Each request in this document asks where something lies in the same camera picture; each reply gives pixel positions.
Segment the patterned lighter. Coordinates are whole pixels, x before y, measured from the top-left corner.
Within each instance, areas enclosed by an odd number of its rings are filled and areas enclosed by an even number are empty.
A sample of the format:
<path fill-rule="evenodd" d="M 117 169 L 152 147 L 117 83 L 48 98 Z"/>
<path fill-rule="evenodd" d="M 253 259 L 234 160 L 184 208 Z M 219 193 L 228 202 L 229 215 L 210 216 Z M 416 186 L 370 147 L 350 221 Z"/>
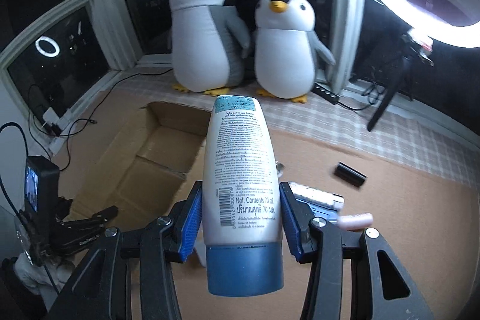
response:
<path fill-rule="evenodd" d="M 344 198 L 338 194 L 328 193 L 295 182 L 289 182 L 288 184 L 295 198 L 301 202 L 320 206 L 328 210 L 340 211 L 343 209 Z"/>

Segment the large plush penguin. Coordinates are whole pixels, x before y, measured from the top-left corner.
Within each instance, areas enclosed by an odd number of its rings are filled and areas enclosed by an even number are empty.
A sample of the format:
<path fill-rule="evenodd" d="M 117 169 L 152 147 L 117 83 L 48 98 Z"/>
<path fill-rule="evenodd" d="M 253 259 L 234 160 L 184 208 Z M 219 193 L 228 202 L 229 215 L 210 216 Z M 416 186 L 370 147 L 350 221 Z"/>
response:
<path fill-rule="evenodd" d="M 174 89 L 218 97 L 243 80 L 251 34 L 225 0 L 169 0 Z"/>

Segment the pink cosmetic tube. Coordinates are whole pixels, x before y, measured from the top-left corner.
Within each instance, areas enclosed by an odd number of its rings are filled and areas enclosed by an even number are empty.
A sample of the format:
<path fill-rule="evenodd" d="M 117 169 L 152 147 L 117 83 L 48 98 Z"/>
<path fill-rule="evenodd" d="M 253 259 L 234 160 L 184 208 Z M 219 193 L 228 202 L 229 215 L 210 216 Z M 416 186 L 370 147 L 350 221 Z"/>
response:
<path fill-rule="evenodd" d="M 359 231 L 371 227 L 374 216 L 371 213 L 340 215 L 337 225 L 346 231 Z"/>

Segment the blue phone stand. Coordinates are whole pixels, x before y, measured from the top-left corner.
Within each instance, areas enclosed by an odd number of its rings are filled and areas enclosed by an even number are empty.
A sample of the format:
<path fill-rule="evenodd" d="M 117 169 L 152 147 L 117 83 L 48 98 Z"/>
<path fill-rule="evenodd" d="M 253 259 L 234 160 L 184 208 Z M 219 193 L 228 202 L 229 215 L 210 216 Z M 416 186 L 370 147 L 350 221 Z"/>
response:
<path fill-rule="evenodd" d="M 336 210 L 327 209 L 323 206 L 309 204 L 308 205 L 312 210 L 312 213 L 315 217 L 323 218 L 325 221 L 328 221 L 332 224 L 338 224 L 339 214 Z"/>

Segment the cardboard box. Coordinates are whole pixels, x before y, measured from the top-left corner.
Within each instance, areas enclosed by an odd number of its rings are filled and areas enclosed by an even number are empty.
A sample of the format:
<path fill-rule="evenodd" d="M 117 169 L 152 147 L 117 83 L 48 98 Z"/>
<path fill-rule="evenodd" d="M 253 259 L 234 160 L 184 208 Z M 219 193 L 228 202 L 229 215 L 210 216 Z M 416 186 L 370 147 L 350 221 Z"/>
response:
<path fill-rule="evenodd" d="M 187 192 L 183 184 L 208 132 L 210 112 L 157 101 L 133 115 L 90 169 L 71 207 L 74 219 L 110 206 L 122 231 L 145 227 L 165 215 Z"/>

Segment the black cylinder case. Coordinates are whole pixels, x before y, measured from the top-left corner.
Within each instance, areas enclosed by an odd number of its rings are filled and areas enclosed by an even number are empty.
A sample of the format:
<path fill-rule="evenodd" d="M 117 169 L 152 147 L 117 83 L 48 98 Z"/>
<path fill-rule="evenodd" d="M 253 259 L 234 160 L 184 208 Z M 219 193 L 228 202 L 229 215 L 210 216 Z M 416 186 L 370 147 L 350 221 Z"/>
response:
<path fill-rule="evenodd" d="M 366 175 L 342 162 L 336 165 L 334 175 L 356 188 L 363 186 L 367 179 Z"/>

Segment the small plush penguin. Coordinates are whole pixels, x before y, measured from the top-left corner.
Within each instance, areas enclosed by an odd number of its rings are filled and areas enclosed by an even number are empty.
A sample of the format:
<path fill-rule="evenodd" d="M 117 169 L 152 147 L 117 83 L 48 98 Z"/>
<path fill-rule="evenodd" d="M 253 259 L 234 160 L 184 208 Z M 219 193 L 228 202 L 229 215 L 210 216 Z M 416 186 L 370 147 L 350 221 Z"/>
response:
<path fill-rule="evenodd" d="M 312 5 L 308 0 L 259 0 L 255 22 L 257 93 L 306 103 L 315 85 L 318 62 L 336 64 L 315 32 Z"/>

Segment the white blue lotion bottle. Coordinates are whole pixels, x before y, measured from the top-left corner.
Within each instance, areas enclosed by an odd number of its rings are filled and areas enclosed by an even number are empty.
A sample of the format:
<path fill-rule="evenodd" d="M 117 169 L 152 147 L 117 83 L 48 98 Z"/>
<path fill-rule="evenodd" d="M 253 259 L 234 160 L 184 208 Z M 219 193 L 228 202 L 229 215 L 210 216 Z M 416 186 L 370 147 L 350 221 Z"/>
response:
<path fill-rule="evenodd" d="M 268 126 L 252 97 L 214 102 L 202 175 L 208 290 L 245 297 L 283 286 L 278 173 Z"/>

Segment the checkered cloth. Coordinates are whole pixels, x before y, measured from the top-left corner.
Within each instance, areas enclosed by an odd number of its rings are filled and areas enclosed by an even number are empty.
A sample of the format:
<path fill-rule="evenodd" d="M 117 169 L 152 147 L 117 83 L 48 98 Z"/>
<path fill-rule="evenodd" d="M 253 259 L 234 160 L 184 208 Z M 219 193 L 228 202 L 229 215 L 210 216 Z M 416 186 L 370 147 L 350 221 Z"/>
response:
<path fill-rule="evenodd" d="M 211 110 L 215 99 L 173 89 L 173 76 L 164 68 L 121 72 L 116 87 L 103 103 L 102 121 L 118 129 L 138 108 L 152 101 Z M 387 114 L 373 132 L 366 129 L 366 115 L 332 106 L 312 94 L 298 104 L 270 98 L 259 100 L 270 128 L 341 145 L 432 175 L 479 188 L 479 152 L 436 132 L 419 121 Z"/>

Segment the white power strip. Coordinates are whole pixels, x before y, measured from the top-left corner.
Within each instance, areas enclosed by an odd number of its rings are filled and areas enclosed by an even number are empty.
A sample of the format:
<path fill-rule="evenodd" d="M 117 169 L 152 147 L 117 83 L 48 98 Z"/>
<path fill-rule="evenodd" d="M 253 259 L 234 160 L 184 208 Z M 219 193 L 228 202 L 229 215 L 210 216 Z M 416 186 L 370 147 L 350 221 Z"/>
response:
<path fill-rule="evenodd" d="M 49 143 L 49 150 L 53 155 L 57 154 L 67 139 L 67 127 L 72 121 L 72 111 L 67 111 L 59 117 L 53 108 L 49 107 L 42 115 L 44 122 L 50 126 L 53 132 L 53 140 Z"/>

